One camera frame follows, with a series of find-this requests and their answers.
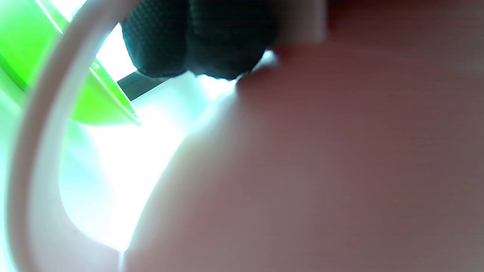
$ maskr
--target blurry object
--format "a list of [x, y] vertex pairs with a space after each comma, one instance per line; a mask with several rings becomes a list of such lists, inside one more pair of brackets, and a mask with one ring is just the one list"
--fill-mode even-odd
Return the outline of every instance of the blurry object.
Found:
[[[23, 91], [32, 86], [68, 24], [49, 0], [0, 2], [0, 66]], [[90, 67], [73, 119], [89, 125], [138, 122], [132, 104], [98, 61]]]

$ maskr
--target pink surface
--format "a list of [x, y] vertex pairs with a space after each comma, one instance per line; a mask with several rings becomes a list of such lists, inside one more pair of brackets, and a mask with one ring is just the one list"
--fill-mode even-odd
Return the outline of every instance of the pink surface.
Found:
[[484, 5], [378, 2], [185, 140], [128, 272], [484, 269]]

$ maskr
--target black fabric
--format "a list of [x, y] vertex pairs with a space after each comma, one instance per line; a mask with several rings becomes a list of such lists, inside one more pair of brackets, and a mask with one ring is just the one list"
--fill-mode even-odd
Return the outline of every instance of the black fabric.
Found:
[[224, 79], [250, 72], [277, 30], [268, 0], [143, 0], [121, 26], [144, 75]]

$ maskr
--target green plastic part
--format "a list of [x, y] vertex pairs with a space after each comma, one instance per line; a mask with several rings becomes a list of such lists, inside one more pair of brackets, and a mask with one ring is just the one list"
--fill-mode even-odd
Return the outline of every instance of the green plastic part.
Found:
[[[21, 90], [35, 83], [68, 25], [49, 0], [0, 0], [0, 67]], [[73, 119], [97, 126], [139, 124], [133, 105], [97, 60]]]

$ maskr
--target black strip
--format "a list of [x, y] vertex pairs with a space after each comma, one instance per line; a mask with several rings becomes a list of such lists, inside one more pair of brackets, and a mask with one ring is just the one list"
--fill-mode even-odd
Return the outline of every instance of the black strip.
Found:
[[118, 85], [128, 99], [133, 101], [167, 80], [168, 78], [149, 78], [134, 72], [120, 79]]

